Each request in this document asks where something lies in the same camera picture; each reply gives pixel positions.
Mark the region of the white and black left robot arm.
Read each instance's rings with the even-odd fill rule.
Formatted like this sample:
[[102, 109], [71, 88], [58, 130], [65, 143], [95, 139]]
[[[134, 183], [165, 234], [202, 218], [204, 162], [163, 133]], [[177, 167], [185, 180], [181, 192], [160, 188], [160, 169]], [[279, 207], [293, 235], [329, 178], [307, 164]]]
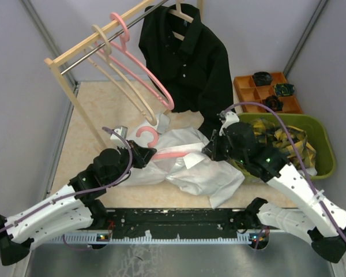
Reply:
[[68, 232], [105, 227], [108, 212], [99, 197], [128, 179], [133, 167], [144, 168], [156, 152], [133, 140], [124, 147], [107, 148], [52, 196], [17, 215], [0, 215], [1, 264], [18, 263], [41, 244]]

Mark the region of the pink plastic hanger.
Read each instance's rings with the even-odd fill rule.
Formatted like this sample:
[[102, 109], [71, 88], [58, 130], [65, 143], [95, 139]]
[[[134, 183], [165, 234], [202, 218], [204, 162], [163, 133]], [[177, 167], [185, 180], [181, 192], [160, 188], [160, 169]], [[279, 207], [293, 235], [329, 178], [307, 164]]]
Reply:
[[[130, 33], [129, 29], [122, 19], [120, 15], [118, 15], [115, 12], [112, 12], [110, 14], [111, 20], [116, 20], [119, 25], [122, 27], [123, 33], [120, 34], [119, 40], [120, 44], [116, 44], [113, 41], [108, 41], [106, 38], [106, 34], [101, 30], [101, 28], [95, 24], [92, 25], [92, 30], [96, 32], [98, 35], [101, 36], [102, 40], [106, 43], [105, 46], [103, 46], [100, 50], [96, 52], [101, 58], [104, 59], [106, 64], [112, 68], [113, 70], [116, 70], [116, 67], [112, 64], [112, 62], [115, 62], [117, 65], [119, 65], [122, 69], [127, 71], [132, 77], [134, 77], [137, 81], [139, 81], [147, 90], [149, 90], [155, 98], [167, 109], [167, 110], [173, 110], [174, 100], [170, 93], [165, 89], [163, 84], [157, 79], [157, 77], [139, 60], [137, 59], [133, 54], [131, 54], [127, 49], [127, 42], [130, 40]], [[136, 74], [134, 74], [130, 69], [128, 69], [125, 65], [120, 63], [117, 59], [115, 59], [111, 53], [112, 53], [112, 47], [115, 47], [117, 50], [119, 50], [122, 54], [124, 54], [126, 57], [128, 57], [129, 60], [134, 62], [142, 71], [146, 73], [146, 75], [153, 81], [153, 83], [157, 86], [157, 88], [161, 91], [161, 93], [164, 95], [166, 100], [163, 99], [162, 96], [160, 96], [153, 88], [151, 88], [145, 81], [143, 81], [141, 78], [139, 78]]]

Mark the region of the black garment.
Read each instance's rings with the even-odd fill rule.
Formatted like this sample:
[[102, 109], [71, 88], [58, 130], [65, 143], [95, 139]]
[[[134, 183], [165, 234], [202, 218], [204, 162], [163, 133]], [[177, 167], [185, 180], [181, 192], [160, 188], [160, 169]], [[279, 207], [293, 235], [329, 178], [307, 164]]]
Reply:
[[199, 9], [186, 3], [181, 8], [191, 23], [171, 14], [172, 6], [160, 6], [144, 18], [138, 46], [146, 67], [172, 96], [173, 112], [199, 112], [199, 131], [210, 138], [221, 127], [218, 114], [233, 104], [228, 53], [202, 23]]

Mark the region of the beige wooden hanger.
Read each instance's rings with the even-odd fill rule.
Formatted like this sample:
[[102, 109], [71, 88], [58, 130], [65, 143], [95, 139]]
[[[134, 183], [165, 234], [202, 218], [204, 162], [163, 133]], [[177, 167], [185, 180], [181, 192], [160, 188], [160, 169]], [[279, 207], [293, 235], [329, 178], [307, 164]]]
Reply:
[[133, 106], [144, 116], [144, 118], [152, 125], [157, 124], [156, 116], [149, 106], [149, 104], [146, 102], [146, 100], [142, 97], [138, 89], [131, 83], [131, 81], [112, 63], [112, 59], [110, 58], [110, 55], [112, 53], [111, 46], [104, 46], [101, 48], [103, 50], [103, 53], [100, 51], [97, 51], [96, 54], [99, 56], [100, 59], [104, 61], [104, 63], [111, 68], [130, 88], [132, 93], [134, 94], [133, 97], [129, 95], [129, 91], [124, 89], [117, 81], [114, 79], [111, 75], [109, 75], [100, 65], [98, 65], [94, 60], [91, 58], [87, 58], [87, 61], [92, 64], [98, 71], [102, 72], [104, 76], [111, 81], [113, 84], [115, 84], [128, 98], [128, 100], [133, 104]]

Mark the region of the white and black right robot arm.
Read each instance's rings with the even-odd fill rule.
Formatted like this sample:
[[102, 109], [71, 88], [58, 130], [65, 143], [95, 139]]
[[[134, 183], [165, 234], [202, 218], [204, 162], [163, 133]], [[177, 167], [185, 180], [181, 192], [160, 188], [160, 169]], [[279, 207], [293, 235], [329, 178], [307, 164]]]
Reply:
[[288, 158], [269, 144], [257, 141], [253, 128], [236, 122], [214, 130], [203, 153], [214, 161], [234, 160], [250, 174], [286, 195], [298, 212], [286, 211], [256, 198], [246, 208], [246, 222], [281, 229], [307, 242], [323, 259], [338, 263], [346, 253], [346, 210], [313, 191]]

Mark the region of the white collared shirt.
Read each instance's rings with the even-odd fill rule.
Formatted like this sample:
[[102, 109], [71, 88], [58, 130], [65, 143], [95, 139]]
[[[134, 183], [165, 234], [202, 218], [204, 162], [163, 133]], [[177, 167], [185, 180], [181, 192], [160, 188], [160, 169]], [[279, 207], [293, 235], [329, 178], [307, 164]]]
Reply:
[[163, 181], [177, 186], [181, 191], [195, 196], [208, 196], [210, 206], [217, 208], [230, 199], [245, 180], [243, 173], [226, 161], [214, 162], [201, 150], [209, 140], [193, 127], [169, 130], [170, 119], [157, 115], [157, 124], [143, 122], [129, 136], [138, 145], [146, 147], [153, 136], [136, 131], [143, 126], [153, 127], [159, 134], [154, 148], [157, 153], [188, 152], [182, 158], [152, 160], [143, 169], [132, 168], [131, 176], [122, 186], [155, 185]]

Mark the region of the yellow black plaid shirt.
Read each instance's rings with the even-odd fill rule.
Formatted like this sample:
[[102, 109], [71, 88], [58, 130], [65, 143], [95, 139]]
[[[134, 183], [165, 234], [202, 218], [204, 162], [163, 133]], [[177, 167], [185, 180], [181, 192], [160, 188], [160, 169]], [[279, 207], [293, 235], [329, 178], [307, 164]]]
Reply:
[[[298, 170], [302, 169], [296, 151], [293, 149], [286, 132], [279, 124], [265, 118], [256, 118], [250, 122], [250, 125], [253, 127], [255, 137], [259, 143], [278, 148]], [[309, 143], [306, 132], [294, 126], [287, 126], [287, 130], [305, 168], [315, 169], [317, 152]]]

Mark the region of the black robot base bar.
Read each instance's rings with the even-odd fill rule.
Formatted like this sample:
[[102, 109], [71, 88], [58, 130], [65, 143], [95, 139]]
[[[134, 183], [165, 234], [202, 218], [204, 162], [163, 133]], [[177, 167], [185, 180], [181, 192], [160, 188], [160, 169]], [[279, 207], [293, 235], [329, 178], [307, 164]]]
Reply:
[[110, 209], [96, 229], [96, 243], [102, 244], [195, 244], [240, 243], [259, 248], [263, 238], [248, 230], [262, 224], [252, 210], [219, 209]]

